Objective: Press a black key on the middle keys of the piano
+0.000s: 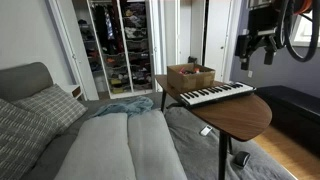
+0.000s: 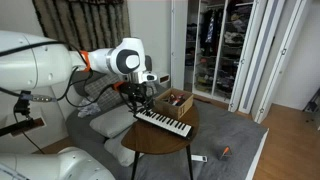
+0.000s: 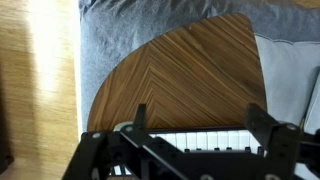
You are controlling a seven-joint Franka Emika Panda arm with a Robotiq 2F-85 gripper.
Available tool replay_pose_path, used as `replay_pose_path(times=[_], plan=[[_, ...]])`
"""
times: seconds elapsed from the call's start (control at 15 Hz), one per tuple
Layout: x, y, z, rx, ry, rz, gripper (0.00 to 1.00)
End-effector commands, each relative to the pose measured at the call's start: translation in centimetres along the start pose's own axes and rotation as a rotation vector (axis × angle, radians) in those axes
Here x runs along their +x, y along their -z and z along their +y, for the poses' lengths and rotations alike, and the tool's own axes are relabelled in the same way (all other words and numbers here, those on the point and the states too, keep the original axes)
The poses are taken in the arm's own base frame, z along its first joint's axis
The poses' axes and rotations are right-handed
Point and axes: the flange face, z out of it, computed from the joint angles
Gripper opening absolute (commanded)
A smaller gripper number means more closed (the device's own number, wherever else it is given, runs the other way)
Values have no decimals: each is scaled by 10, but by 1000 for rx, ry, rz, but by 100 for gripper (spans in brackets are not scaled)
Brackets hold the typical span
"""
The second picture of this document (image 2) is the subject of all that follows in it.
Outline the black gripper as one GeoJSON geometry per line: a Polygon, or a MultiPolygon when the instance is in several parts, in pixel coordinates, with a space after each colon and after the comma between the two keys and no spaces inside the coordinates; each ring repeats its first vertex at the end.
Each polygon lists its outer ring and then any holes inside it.
{"type": "Polygon", "coordinates": [[[120,86],[120,92],[126,94],[129,97],[129,100],[132,101],[131,105],[133,108],[133,113],[137,113],[137,104],[136,102],[143,102],[143,110],[149,110],[149,100],[146,96],[146,86],[144,84],[135,84],[131,82],[124,82],[120,86]]]}

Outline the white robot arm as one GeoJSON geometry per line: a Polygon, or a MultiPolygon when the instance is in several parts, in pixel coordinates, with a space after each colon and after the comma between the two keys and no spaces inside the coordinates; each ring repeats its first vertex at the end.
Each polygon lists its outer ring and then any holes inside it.
{"type": "MultiPolygon", "coordinates": [[[[74,71],[127,75],[132,84],[155,81],[146,68],[143,43],[125,38],[115,48],[70,50],[65,42],[25,33],[0,31],[0,87],[22,100],[50,102],[50,97],[24,95],[24,90],[68,80],[74,71]]],[[[68,147],[57,154],[3,154],[1,180],[115,180],[87,152],[68,147]]]]}

